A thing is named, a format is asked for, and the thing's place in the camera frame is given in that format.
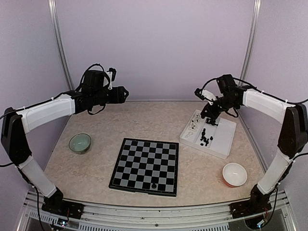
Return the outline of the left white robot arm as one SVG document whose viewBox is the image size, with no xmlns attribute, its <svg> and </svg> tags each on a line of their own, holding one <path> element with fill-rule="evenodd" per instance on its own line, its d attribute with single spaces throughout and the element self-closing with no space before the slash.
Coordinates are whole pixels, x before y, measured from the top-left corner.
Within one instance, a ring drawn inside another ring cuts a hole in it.
<svg viewBox="0 0 308 231">
<path fill-rule="evenodd" d="M 116 77 L 116 70 L 109 68 L 105 71 L 94 69 L 91 65 L 82 75 L 79 86 L 75 90 L 59 93 L 46 101 L 22 107 L 7 108 L 4 115 L 1 132 L 1 144 L 12 164 L 36 187 L 44 197 L 48 198 L 48 205 L 57 214 L 67 210 L 67 202 L 62 199 L 62 192 L 45 175 L 30 151 L 26 135 L 32 130 L 54 121 L 58 118 L 76 115 L 84 111 L 93 115 L 94 106 L 124 103 L 129 91 L 123 86 L 112 85 Z"/>
</svg>

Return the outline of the black grey chessboard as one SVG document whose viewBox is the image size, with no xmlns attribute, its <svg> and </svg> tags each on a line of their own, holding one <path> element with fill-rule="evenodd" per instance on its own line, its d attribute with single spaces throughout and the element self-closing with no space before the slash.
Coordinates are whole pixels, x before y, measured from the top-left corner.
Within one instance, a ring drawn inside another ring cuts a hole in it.
<svg viewBox="0 0 308 231">
<path fill-rule="evenodd" d="M 179 143 L 124 138 L 109 188 L 133 193 L 177 195 Z"/>
</svg>

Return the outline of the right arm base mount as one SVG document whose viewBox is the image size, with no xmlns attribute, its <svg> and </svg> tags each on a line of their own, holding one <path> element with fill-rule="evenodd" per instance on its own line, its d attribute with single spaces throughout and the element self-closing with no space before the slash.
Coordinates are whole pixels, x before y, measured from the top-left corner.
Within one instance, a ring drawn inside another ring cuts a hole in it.
<svg viewBox="0 0 308 231">
<path fill-rule="evenodd" d="M 230 204 L 230 210 L 232 218 L 242 218 L 258 213 L 271 210 L 272 206 L 270 203 L 265 204 L 253 204 L 250 200 L 235 202 Z"/>
</svg>

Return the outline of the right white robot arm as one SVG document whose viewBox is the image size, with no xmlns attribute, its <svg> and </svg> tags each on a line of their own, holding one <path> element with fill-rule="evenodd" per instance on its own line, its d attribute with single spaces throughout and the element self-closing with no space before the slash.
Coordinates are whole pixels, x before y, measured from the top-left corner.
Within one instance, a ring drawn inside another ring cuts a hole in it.
<svg viewBox="0 0 308 231">
<path fill-rule="evenodd" d="M 253 84 L 231 74 L 208 80 L 195 95 L 206 101 L 202 118 L 211 122 L 230 110 L 244 110 L 244 119 L 253 130 L 265 130 L 269 138 L 274 129 L 275 140 L 269 149 L 273 156 L 256 185 L 256 192 L 267 195 L 273 192 L 300 156 L 308 143 L 308 113 L 304 102 L 290 102 L 258 89 Z"/>
</svg>

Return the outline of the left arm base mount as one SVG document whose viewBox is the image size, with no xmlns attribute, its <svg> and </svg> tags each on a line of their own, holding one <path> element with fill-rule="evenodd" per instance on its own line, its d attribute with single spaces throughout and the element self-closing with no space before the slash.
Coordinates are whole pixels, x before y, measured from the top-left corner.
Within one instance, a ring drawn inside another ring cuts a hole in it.
<svg viewBox="0 0 308 231">
<path fill-rule="evenodd" d="M 59 205 L 51 205 L 44 202 L 42 210 L 67 218 L 81 219 L 84 205 L 81 203 L 63 200 Z"/>
</svg>

